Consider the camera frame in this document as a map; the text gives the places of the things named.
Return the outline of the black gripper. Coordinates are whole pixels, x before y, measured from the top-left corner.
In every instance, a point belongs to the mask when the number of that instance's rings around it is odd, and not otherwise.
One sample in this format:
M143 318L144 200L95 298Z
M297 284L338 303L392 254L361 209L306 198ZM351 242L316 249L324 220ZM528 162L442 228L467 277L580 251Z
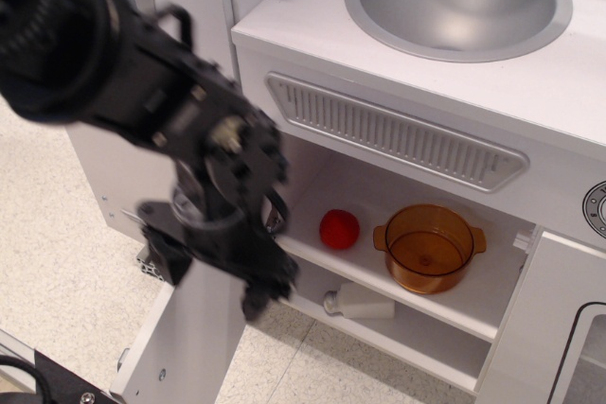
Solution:
M256 321L271 301L290 297L298 266L259 215L236 209L205 220L177 193L173 202L142 202L137 216L151 262L172 286L180 285L193 260L227 272L246 282L241 309L247 322Z

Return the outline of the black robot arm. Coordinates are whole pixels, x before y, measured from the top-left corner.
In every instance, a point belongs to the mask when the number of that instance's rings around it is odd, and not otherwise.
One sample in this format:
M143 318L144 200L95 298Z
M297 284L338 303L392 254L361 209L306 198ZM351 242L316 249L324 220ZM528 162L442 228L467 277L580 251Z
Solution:
M81 122L169 157L170 202L136 219L162 278L178 285L193 260L244 281L256 320L288 298L296 263L262 219L288 214L276 185L287 163L274 121L193 51L176 5L146 15L129 0L1 0L1 93L22 118Z

